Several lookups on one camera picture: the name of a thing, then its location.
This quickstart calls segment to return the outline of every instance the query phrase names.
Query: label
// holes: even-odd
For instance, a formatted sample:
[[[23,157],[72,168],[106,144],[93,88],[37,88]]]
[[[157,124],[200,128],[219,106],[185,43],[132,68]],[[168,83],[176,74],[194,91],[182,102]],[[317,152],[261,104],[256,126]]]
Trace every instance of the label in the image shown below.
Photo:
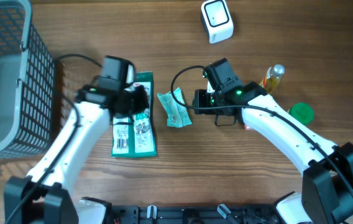
[[[118,122],[129,122],[128,118],[113,118],[113,124]],[[128,147],[128,125],[118,124],[113,125],[113,153],[114,154],[125,154],[129,152]]]
[[[215,92],[215,90],[213,89],[211,84],[209,84],[209,82],[207,82],[207,93],[214,93],[214,92]]]
[[[147,99],[149,100],[149,108],[151,104],[150,93],[151,93],[151,83],[150,82],[137,82],[134,86],[139,85],[144,86]],[[153,152],[153,132],[150,126],[150,109],[146,108],[144,112],[134,115],[134,132],[135,132],[135,152]]]
[[[261,82],[259,83],[259,85],[263,88],[266,85],[266,81],[270,78],[270,69],[271,67],[268,69],[268,72],[266,73],[266,76],[261,80]]]

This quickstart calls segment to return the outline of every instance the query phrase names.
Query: black mount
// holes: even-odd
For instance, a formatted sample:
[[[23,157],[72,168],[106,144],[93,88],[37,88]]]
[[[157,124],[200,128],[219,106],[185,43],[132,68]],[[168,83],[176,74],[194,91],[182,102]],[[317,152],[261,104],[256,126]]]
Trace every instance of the black mount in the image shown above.
[[[330,159],[353,188],[353,144],[336,147]],[[302,205],[314,223],[340,223],[353,215],[353,198],[341,176],[330,173],[325,159],[311,163],[303,173]]]
[[[248,102],[259,95],[267,95],[265,89],[250,82],[243,85],[238,76],[233,72],[231,64],[226,58],[211,63],[203,70],[203,76],[208,79],[214,92],[207,90],[196,90],[193,106],[195,107],[215,107],[229,105],[247,105]],[[215,125],[218,126],[218,116],[234,116],[236,120],[243,123],[241,110],[228,108],[223,110],[195,110],[195,114],[216,115]]]
[[[274,212],[274,204],[253,204],[229,207],[231,215],[240,224],[284,224]],[[157,207],[155,218],[147,218],[147,207],[112,206],[111,222],[120,224],[230,224],[217,207]]]
[[[11,177],[4,189],[5,218],[8,220],[15,207],[21,202],[23,196],[35,183],[31,177],[23,179]],[[45,197],[44,202],[35,202],[40,197]],[[11,223],[53,223],[72,224],[78,223],[78,215],[73,206],[67,190],[62,185],[55,183],[52,187],[41,186],[34,192],[32,198],[17,212]]]
[[[128,75],[131,75],[131,83],[126,83]],[[132,62],[107,55],[103,61],[101,75],[97,78],[98,85],[85,85],[78,90],[76,103],[87,101],[109,109],[111,121],[113,117],[128,117],[133,121],[133,114],[141,113],[149,107],[143,86],[137,86],[134,91],[125,90],[135,79],[135,66]]]

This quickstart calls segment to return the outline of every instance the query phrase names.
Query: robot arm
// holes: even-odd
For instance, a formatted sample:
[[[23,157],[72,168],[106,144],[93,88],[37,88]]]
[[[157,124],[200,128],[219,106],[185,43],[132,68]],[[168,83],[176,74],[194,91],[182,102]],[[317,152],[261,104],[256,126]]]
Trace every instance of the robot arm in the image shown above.
[[[286,111],[284,111],[270,95],[259,95],[253,100],[248,102],[248,105],[260,106],[262,108],[268,108],[272,111],[277,112],[286,119],[294,123],[298,128],[305,132],[311,137],[327,155],[334,152],[332,149],[336,146],[330,140],[322,138],[318,134],[312,132],[309,128],[301,124]],[[291,126],[287,125],[284,121],[279,118],[272,116],[263,111],[243,108],[242,119],[244,124],[247,124],[252,129],[258,131],[260,134],[265,136],[271,143],[273,143],[284,155],[292,161],[298,171],[303,175],[304,170],[309,167],[309,162],[319,162],[324,157],[319,151],[314,150],[313,146],[307,142],[307,140],[300,135]]]
[[[62,157],[58,160],[53,172],[42,182],[46,186],[60,183],[62,188],[67,190],[70,195],[73,193],[78,174],[96,141],[110,126],[110,112],[108,109],[103,109],[100,105],[89,102],[77,103],[75,106],[80,112],[80,127],[71,140],[71,144],[68,145]],[[32,177],[32,182],[37,182],[43,176],[45,169],[54,160],[69,138],[75,123],[76,113],[75,110],[72,110],[65,126],[51,148],[27,174],[27,176]]]

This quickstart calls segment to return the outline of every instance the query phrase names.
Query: black camera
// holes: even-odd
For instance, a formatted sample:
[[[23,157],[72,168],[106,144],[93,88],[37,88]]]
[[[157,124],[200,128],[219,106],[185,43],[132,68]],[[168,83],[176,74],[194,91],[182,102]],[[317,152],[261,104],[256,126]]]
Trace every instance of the black camera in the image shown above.
[[[255,82],[243,85],[242,81],[233,72],[231,64],[226,58],[209,64],[203,70],[203,77],[208,79],[207,90],[196,90],[193,99],[193,106],[199,108],[214,108],[213,110],[195,110],[195,114],[215,114],[216,122],[219,115],[234,116],[235,121],[243,123],[241,108],[219,108],[223,106],[244,106],[259,95],[266,95],[267,92]]]

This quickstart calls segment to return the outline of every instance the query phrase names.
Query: bottle cap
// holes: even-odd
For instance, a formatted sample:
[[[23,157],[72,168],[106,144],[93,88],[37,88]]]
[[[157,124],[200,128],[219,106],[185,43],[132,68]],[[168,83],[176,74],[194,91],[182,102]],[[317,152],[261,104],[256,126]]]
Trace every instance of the bottle cap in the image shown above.
[[[306,103],[297,103],[291,109],[288,110],[288,113],[303,125],[310,124],[314,117],[312,107],[310,107]]]
[[[275,65],[272,67],[270,71],[270,76],[281,77],[284,74],[284,66],[283,65]]]

